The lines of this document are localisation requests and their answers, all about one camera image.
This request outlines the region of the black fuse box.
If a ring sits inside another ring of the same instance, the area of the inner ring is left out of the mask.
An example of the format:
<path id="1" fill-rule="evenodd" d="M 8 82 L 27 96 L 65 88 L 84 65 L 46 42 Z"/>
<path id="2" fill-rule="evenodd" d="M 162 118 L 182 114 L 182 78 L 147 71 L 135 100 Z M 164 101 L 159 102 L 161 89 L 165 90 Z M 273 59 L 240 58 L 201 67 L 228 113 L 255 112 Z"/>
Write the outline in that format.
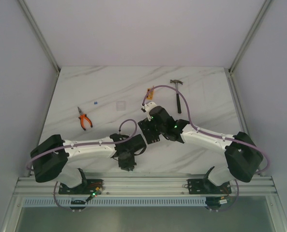
<path id="1" fill-rule="evenodd" d="M 144 133 L 146 142 L 148 145 L 159 142 L 160 141 L 160 137 L 159 134 L 157 132 L 153 132 L 153 131 L 147 131 Z"/>

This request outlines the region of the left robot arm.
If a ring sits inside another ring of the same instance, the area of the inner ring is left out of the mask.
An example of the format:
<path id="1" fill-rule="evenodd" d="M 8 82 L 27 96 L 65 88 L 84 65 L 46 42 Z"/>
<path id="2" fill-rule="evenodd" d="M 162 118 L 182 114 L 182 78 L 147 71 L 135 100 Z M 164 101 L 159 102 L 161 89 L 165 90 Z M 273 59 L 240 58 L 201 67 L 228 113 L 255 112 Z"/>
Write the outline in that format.
<path id="1" fill-rule="evenodd" d="M 89 141 L 64 140 L 56 134 L 33 149 L 30 157 L 36 182 L 57 181 L 75 194 L 83 194 L 88 186 L 85 173 L 90 171 L 93 159 L 116 158 L 120 169 L 132 171 L 136 166 L 135 156 L 146 148 L 140 134 L 129 137 L 114 133 Z"/>

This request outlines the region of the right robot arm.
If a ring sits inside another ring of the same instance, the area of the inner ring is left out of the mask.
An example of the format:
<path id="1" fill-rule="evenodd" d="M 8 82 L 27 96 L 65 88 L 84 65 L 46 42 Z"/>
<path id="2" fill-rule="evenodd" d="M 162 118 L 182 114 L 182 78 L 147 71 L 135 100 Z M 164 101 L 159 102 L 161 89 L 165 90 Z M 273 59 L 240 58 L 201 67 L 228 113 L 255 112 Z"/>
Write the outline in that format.
<path id="1" fill-rule="evenodd" d="M 141 110 L 147 117 L 138 125 L 148 144 L 158 142 L 159 136 L 162 135 L 169 141 L 199 145 L 224 155 L 226 163 L 211 167 L 202 179 L 202 186 L 207 193 L 215 192 L 232 180 L 249 183 L 263 161 L 262 153 L 244 132 L 225 135 L 206 129 L 195 129 L 190 121 L 175 120 L 165 108 L 153 102 L 142 106 Z"/>

